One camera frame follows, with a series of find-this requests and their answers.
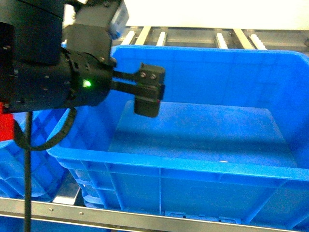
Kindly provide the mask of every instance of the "black cable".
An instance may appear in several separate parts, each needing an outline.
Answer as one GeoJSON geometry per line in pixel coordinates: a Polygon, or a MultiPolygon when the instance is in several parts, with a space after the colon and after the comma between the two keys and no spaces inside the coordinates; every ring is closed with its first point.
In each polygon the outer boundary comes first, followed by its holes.
{"type": "MultiPolygon", "coordinates": [[[[25,137],[31,144],[32,112],[26,116],[25,137]]],[[[25,150],[25,221],[24,232],[31,232],[31,151],[25,150]]]]}
{"type": "Polygon", "coordinates": [[[50,149],[57,145],[61,140],[63,140],[75,121],[77,114],[77,110],[75,108],[71,108],[68,114],[66,121],[64,122],[61,130],[53,136],[50,140],[46,143],[39,145],[39,146],[31,146],[31,144],[27,141],[26,136],[24,135],[23,131],[21,130],[17,121],[14,122],[14,141],[16,144],[21,147],[22,149],[29,150],[29,151],[44,151],[50,149]]]}

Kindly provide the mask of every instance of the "crate bottom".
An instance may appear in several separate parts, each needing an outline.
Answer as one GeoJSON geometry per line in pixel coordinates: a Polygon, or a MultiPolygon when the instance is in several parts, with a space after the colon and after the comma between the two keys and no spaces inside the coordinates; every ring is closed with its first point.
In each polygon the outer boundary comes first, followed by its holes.
{"type": "Polygon", "coordinates": [[[156,118],[129,101],[109,152],[297,167],[268,109],[162,102],[156,118]]]}

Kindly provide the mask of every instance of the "white wall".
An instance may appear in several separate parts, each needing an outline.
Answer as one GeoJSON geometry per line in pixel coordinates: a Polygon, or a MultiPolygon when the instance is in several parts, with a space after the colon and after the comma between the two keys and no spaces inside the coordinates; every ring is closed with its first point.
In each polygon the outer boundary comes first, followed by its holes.
{"type": "Polygon", "coordinates": [[[309,30],[309,0],[125,0],[128,26],[309,30]]]}

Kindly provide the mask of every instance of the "blue plastic crate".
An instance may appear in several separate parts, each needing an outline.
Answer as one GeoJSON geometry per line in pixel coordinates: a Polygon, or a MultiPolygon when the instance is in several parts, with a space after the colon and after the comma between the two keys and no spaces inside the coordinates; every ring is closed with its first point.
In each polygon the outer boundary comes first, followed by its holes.
{"type": "Polygon", "coordinates": [[[86,206],[308,230],[308,57],[153,46],[113,56],[118,71],[166,68],[166,92],[159,116],[146,118],[131,95],[111,91],[79,108],[49,150],[86,206]]]}
{"type": "MultiPolygon", "coordinates": [[[[60,109],[33,113],[32,145],[46,142],[64,112],[64,109],[60,109]]],[[[25,113],[14,115],[23,130],[26,126],[25,115],[25,113]]],[[[63,180],[65,169],[47,151],[40,151],[31,153],[31,170],[32,197],[39,201],[52,200],[63,180]]],[[[24,198],[24,196],[24,150],[13,140],[0,142],[0,197],[24,198]]]]}
{"type": "MultiPolygon", "coordinates": [[[[0,217],[0,231],[1,232],[24,232],[24,220],[12,217],[0,217]]],[[[111,232],[111,230],[61,224],[56,222],[46,221],[31,221],[31,232],[111,232]]]]}

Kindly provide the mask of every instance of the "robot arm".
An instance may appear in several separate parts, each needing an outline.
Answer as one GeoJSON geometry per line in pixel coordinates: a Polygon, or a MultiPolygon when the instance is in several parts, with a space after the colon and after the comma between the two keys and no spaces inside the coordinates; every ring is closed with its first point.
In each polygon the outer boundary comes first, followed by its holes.
{"type": "Polygon", "coordinates": [[[0,3],[0,102],[4,113],[96,106],[110,89],[134,94],[135,113],[154,117],[164,92],[165,70],[141,65],[115,72],[112,39],[128,12],[122,0],[2,0],[0,3]],[[61,48],[64,4],[77,10],[61,48]],[[133,80],[129,85],[113,78],[133,80]]]}

